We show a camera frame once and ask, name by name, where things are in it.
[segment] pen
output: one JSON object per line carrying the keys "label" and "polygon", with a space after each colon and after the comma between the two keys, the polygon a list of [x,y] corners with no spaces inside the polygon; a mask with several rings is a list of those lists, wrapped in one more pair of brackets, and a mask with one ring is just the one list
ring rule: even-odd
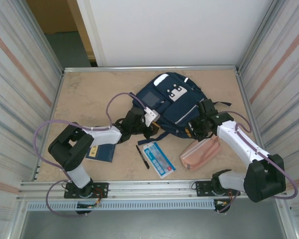
{"label": "pen", "polygon": [[142,153],[141,153],[141,151],[140,151],[140,148],[139,148],[137,145],[136,145],[136,148],[138,149],[138,152],[139,152],[139,154],[140,154],[140,156],[141,156],[141,158],[142,158],[142,160],[143,160],[143,162],[144,162],[146,168],[150,169],[150,166],[149,166],[149,164],[147,163],[147,161],[144,159],[144,156],[142,155]]}

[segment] wooden table surface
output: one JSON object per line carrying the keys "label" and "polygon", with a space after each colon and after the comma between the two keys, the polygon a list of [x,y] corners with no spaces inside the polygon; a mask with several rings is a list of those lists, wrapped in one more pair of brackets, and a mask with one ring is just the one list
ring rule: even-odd
{"label": "wooden table surface", "polygon": [[[108,125],[105,108],[109,100],[121,92],[137,93],[156,75],[165,71],[125,71],[125,72],[75,72],[66,73],[60,97],[56,106],[54,119],[76,121],[80,125]],[[176,71],[189,77],[213,101],[231,102],[228,107],[217,104],[219,111],[231,110],[247,116],[245,106],[233,70],[191,70]],[[110,106],[109,113],[113,121],[125,117],[132,106],[128,96],[116,98]],[[237,122],[243,122],[233,116]],[[65,128],[64,124],[54,123],[51,126],[47,147]],[[142,135],[132,135],[131,139],[116,145],[112,163],[84,159],[83,164],[94,181],[111,180],[159,180],[160,177],[150,166],[147,170],[138,154],[135,145]],[[169,158],[176,170],[164,180],[173,179],[207,179],[222,169],[232,169],[245,172],[246,168],[237,154],[223,141],[220,142],[222,151],[196,172],[188,171],[180,162],[179,155],[193,142],[193,139],[177,138],[168,135],[158,144]],[[47,152],[44,157],[54,161]],[[42,163],[38,181],[56,181],[65,179],[58,168]]]}

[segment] blue passport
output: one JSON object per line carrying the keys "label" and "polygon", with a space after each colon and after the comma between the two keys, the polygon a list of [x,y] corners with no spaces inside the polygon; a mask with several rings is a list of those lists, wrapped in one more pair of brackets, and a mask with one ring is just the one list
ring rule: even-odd
{"label": "blue passport", "polygon": [[93,146],[88,150],[86,158],[112,163],[114,150],[115,144]]}

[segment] pink pencil case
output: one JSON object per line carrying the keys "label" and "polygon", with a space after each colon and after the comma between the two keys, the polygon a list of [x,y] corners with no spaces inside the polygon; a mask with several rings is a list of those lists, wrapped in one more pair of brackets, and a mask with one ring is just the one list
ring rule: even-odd
{"label": "pink pencil case", "polygon": [[217,136],[204,139],[201,142],[197,140],[190,144],[180,155],[180,160],[183,165],[191,172],[204,166],[217,153],[221,151]]}

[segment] navy backpack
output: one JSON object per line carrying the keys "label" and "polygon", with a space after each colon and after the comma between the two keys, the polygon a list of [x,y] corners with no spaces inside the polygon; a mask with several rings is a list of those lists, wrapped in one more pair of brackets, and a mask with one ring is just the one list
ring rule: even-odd
{"label": "navy backpack", "polygon": [[[161,140],[169,133],[180,138],[190,138],[185,132],[187,123],[199,116],[196,104],[207,99],[201,88],[192,80],[175,72],[156,76],[136,96],[145,106],[160,114],[156,123],[165,130],[157,138],[139,141],[139,145]],[[135,99],[133,106],[142,109]]]}

